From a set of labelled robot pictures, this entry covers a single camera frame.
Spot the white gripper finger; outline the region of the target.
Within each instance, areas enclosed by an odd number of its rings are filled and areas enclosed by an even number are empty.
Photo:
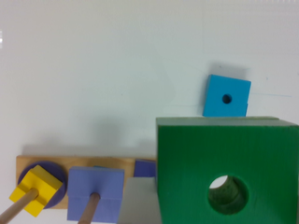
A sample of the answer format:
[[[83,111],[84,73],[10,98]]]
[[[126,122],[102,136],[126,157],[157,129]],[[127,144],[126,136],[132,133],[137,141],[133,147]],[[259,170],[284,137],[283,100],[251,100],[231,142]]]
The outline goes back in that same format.
[[[162,224],[154,177],[130,177],[117,224]]]

